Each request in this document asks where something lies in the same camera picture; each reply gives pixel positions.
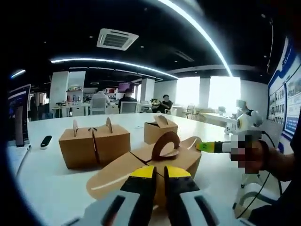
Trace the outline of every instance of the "poster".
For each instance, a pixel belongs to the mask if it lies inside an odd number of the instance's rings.
[[[284,118],[285,118],[285,105],[286,105],[285,86],[282,85],[274,93],[274,96],[275,96],[275,101],[274,101],[274,106],[272,106],[272,112],[274,114],[271,120],[283,125],[285,121]]]
[[[301,68],[287,81],[287,109],[285,132],[294,135],[301,107]]]
[[[274,120],[274,115],[275,115],[275,93],[271,94],[269,96],[269,115],[268,115],[268,119],[269,120]]]

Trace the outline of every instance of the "ceiling air conditioner vent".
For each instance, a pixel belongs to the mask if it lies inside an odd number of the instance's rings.
[[[138,37],[136,34],[103,28],[98,36],[97,47],[125,51]]]

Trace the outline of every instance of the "kraft paper box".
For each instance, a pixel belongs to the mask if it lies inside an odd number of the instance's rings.
[[[131,150],[130,133],[120,125],[112,125],[109,118],[107,118],[106,125],[95,128],[94,141],[102,166]]]
[[[75,120],[73,129],[64,131],[59,144],[67,168],[81,169],[98,165],[92,133],[92,129],[78,128]]]
[[[154,122],[146,122],[144,124],[144,142],[154,144],[156,141],[167,132],[178,132],[178,125],[173,121],[168,120],[163,115],[154,116]]]
[[[164,207],[166,203],[164,186],[164,166],[173,165],[187,170],[195,176],[201,158],[195,144],[198,137],[190,137],[180,142],[177,134],[168,132],[155,144],[132,150],[92,176],[87,182],[87,191],[95,199],[104,198],[109,192],[119,190],[129,175],[145,165],[157,167],[157,189],[155,204]]]

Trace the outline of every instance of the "yellow tip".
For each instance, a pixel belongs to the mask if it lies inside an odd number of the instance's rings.
[[[136,169],[134,172],[131,173],[131,177],[138,177],[138,178],[152,178],[152,173],[154,171],[154,166],[143,166],[139,169]]]
[[[182,168],[171,165],[167,165],[166,167],[170,178],[191,177],[191,174]]]

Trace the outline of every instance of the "computer screen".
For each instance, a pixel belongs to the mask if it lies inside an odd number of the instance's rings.
[[[8,145],[27,144],[27,108],[30,85],[19,87],[8,94]]]
[[[118,92],[119,93],[124,93],[126,89],[131,89],[132,92],[134,90],[134,84],[129,84],[129,83],[120,83],[118,85]]]

